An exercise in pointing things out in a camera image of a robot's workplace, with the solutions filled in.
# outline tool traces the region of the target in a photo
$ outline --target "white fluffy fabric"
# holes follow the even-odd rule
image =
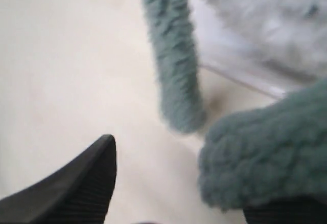
[[[229,27],[280,65],[327,75],[327,0],[207,0]]]

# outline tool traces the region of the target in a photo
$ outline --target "cream floor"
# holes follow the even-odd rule
[[[107,223],[242,224],[197,191],[202,135],[158,115],[139,0],[0,0],[0,197],[63,166],[97,137],[116,137],[119,174]],[[218,116],[272,102],[207,71]]]

